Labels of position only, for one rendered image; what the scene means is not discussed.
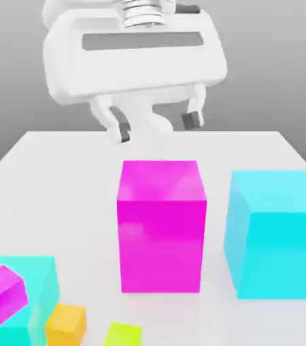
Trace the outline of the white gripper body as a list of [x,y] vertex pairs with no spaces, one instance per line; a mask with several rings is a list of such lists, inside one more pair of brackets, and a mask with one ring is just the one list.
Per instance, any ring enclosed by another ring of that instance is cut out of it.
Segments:
[[[66,11],[45,37],[43,61],[50,96],[62,105],[83,103],[98,94],[223,81],[228,67],[210,15],[167,15],[166,26],[128,28],[115,11]],[[87,35],[111,34],[144,41],[151,35],[199,34],[201,45],[86,50]]]

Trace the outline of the small magenta cube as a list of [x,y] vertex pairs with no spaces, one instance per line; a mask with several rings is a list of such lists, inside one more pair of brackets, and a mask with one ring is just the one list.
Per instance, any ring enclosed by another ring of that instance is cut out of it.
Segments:
[[28,305],[22,276],[6,265],[0,265],[0,325]]

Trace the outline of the small orange cube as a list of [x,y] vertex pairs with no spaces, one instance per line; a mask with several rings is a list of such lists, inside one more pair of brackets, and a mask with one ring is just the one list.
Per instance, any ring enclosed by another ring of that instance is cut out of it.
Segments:
[[45,325],[48,346],[80,346],[85,332],[86,310],[75,305],[58,303]]

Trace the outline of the small yellow-green cube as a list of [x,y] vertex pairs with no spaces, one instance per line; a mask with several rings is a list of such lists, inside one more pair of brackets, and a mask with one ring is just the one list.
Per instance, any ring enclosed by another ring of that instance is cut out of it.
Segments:
[[103,346],[143,346],[142,328],[112,322]]

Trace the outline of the large magenta box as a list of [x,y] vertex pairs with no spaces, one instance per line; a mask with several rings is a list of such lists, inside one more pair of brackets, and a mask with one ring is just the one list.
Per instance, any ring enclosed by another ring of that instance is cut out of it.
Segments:
[[198,293],[206,213],[196,161],[124,161],[117,194],[122,292]]

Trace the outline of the large cyan box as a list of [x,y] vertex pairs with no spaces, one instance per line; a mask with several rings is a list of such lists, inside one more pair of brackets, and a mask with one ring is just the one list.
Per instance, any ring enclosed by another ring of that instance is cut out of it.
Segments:
[[239,299],[306,299],[306,171],[233,171],[224,253]]

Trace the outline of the large turquoise box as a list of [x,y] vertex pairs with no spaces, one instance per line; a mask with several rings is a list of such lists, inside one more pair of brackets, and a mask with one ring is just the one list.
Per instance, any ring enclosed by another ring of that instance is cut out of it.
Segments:
[[45,346],[45,325],[60,295],[55,258],[0,255],[2,264],[23,277],[28,305],[0,325],[0,346]]

